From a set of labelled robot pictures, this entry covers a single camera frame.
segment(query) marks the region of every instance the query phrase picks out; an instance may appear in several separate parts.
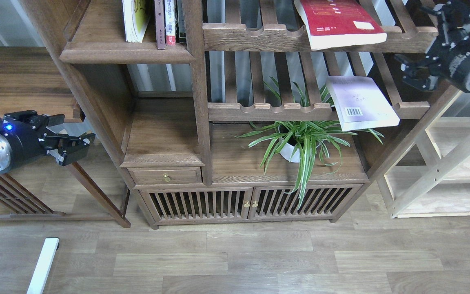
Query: spider plant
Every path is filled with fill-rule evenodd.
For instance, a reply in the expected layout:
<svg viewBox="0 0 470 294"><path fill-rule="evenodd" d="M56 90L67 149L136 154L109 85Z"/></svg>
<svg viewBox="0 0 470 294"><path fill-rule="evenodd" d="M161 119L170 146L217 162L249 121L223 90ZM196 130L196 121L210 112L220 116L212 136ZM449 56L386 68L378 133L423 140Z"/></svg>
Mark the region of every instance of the spider plant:
<svg viewBox="0 0 470 294"><path fill-rule="evenodd" d="M278 83L274 78L272 78L274 83L277 85ZM300 89L300 87L294 82L295 86L299 90L300 98L302 102L309 103L309 99L306 97L304 91ZM275 94L276 97L280 98L280 95L277 91L273 90L269 85L266 84L268 88ZM322 87L319 91L321 95L321 101L329 102L332 104L332 99L326 89L326 87ZM287 143L290 143L294 146L293 154L296 151L300 153L300 162L299 168L297 172L297 179L295 181L295 186L290 193L293 193L297 190L298 192L298 205L297 210L300 209L300 206L304 202L304 196L306 194L306 186L308 184L308 180L311 177L311 172L313 171L313 167L315 166L315 159L318 157L322 164L325 166L334 166L338 162L333 163L326 163L324 161L325 158L330 158L330 151L328 149L329 146L334 146L334 148L338 151L338 156L340 158L339 166L336 170L331 173L336 173L341 165L342 165L342 151L341 147L350 147L350 143L345 139L342 139L341 135L356 135L356 132L348 132L342 131L339 121L337 120L324 120L324 121L274 121L270 125L265 125L264 127L257 128L253 123L250 123L254 131L248 132L246 134L238 136L239 138L255 136L261 134L263 132L269 132L274 130L272 134L267 134L266 136L261 136L259 139L254 140L251 142L248 147L253 147L261 142L269 141L268 147L264 153L262 162L260 164L261 167L264 167L264 174L269 167L269 163L271 162L274 155L280 153L280 151L284 148ZM380 143L382 143L381 137L384 137L380 132L375 131L373 129L362 130L365 132L370 132L375 136Z"/></svg>

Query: barcode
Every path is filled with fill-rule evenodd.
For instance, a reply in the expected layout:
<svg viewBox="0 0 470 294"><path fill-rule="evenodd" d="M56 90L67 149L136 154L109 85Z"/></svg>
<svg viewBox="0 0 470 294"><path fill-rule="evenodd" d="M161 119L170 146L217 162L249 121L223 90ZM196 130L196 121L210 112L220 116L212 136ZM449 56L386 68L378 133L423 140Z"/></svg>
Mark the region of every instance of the barcode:
<svg viewBox="0 0 470 294"><path fill-rule="evenodd" d="M362 110L360 107L346 107L346 113L348 116L361 116Z"/></svg>

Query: wooden floor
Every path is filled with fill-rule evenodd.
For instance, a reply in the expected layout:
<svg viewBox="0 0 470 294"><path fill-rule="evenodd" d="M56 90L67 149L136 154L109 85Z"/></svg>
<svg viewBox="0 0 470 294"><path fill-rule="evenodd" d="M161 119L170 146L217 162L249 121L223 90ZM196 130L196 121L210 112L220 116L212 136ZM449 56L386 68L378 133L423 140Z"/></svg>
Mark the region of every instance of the wooden floor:
<svg viewBox="0 0 470 294"><path fill-rule="evenodd" d="M122 190L97 146L82 166ZM15 174L54 209L99 211L49 158ZM0 222L0 293L25 293L44 238L59 237L46 294L470 294L470 216L390 219L376 185L337 223L181 225L153 231L131 201L113 221Z"/></svg>

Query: book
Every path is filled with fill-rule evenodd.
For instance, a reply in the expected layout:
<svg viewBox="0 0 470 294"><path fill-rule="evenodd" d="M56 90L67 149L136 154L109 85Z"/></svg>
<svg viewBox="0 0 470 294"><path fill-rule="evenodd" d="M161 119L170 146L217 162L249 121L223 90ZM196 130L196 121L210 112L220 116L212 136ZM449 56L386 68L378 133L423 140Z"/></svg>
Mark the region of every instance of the book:
<svg viewBox="0 0 470 294"><path fill-rule="evenodd" d="M400 118L372 78L329 76L326 86L343 131L391 127Z"/></svg>
<svg viewBox="0 0 470 294"><path fill-rule="evenodd" d="M142 43L151 18L150 12L151 6L146 0L123 0L124 31L127 42Z"/></svg>
<svg viewBox="0 0 470 294"><path fill-rule="evenodd" d="M155 2L155 38L157 49L166 49L166 29L164 28L164 0Z"/></svg>
<svg viewBox="0 0 470 294"><path fill-rule="evenodd" d="M312 50L386 41L387 34L355 0L295 0Z"/></svg>
<svg viewBox="0 0 470 294"><path fill-rule="evenodd" d="M164 0L164 23L166 24L166 45L175 46L177 39L175 36L175 0Z"/></svg>
<svg viewBox="0 0 470 294"><path fill-rule="evenodd" d="M184 24L182 0L177 0L177 35L179 36L179 43L186 43L186 26Z"/></svg>

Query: shelf board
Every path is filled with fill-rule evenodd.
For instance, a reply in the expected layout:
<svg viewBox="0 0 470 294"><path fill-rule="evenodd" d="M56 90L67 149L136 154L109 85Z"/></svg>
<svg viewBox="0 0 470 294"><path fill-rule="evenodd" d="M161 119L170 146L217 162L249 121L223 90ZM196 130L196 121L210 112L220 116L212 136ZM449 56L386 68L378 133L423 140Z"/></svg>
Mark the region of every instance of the shelf board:
<svg viewBox="0 0 470 294"><path fill-rule="evenodd" d="M311 51L306 26L301 24L297 30L288 30L285 24L278 24L273 2L261 1L261 28L248 28L245 24L228 22L226 24L203 24L204 45L207 51L274 51L296 52ZM380 24L375 7L371 0L360 0L364 9ZM327 51L343 52L397 52L423 53L438 35L436 27L417 26L411 19L407 8L399 1L389 1L392 5L394 19L399 26L382 26L387 33L384 43L355 45L349 47L330 48ZM297 17L295 8L291 8ZM237 13L234 9L226 11L228 15Z"/></svg>
<svg viewBox="0 0 470 294"><path fill-rule="evenodd" d="M193 100L138 100L121 167L203 166Z"/></svg>
<svg viewBox="0 0 470 294"><path fill-rule="evenodd" d="M298 60L287 60L284 52L275 52L275 66L277 71L279 89L282 98L278 101L274 96L266 97L263 82L263 69L260 52L250 52L250 72L252 78L253 99L250 102L239 101L237 97L237 69L247 70L246 66L237 67L235 54L226 52L224 55L224 73L226 95L224 102L208 103L208 118L210 121L270 121L270 120L337 120L336 111L333 111L329 104L321 103L317 84L314 64L309 52L298 53ZM372 54L377 67L381 73L381 81L386 88L388 101L393 106L393 110L401 119L420 119L429 109L429 103L403 102L397 90L397 86L390 74L390 69L386 63L384 55L381 53ZM337 59L334 52L324 53L325 63L330 75L341 75ZM304 74L304 84L306 85L306 95L310 100L309 106L301 106L293 100L292 83L289 76L288 64L298 63L302 66ZM364 66L358 53L349 54L349 63L356 75L367 76Z"/></svg>
<svg viewBox="0 0 470 294"><path fill-rule="evenodd" d="M71 41L61 53L67 63L190 63L194 57L178 43L157 49L153 17L142 43L125 41L121 1L92 0Z"/></svg>
<svg viewBox="0 0 470 294"><path fill-rule="evenodd" d="M211 154L214 184L294 185L298 163L290 163L283 159L280 154L273 157L267 173L264 175L264 169L259 165L267 148L266 142L248 148L248 144L257 139L258 136L255 136L255 138L235 137L251 130L250 125L246 123L213 124L211 127ZM351 144L351 147L342 148L343 164L340 169L336 171L338 165L323 166L317 159L310 184L360 184L369 182L353 139L350 136L343 138ZM327 159L326 162L338 162L338 151L334 147L329 147L329 150L332 157Z"/></svg>
<svg viewBox="0 0 470 294"><path fill-rule="evenodd" d="M75 98L43 47L0 47L0 116L34 109L82 122Z"/></svg>
<svg viewBox="0 0 470 294"><path fill-rule="evenodd" d="M425 172L422 166L395 166L386 175L384 183L388 196L396 199ZM445 184L441 182L425 195L415 199L409 207L396 217L419 216L469 216L470 184Z"/></svg>
<svg viewBox="0 0 470 294"><path fill-rule="evenodd" d="M446 156L470 134L470 118L440 118L429 128L429 137L436 143L437 156ZM470 156L448 173L446 183L470 183Z"/></svg>

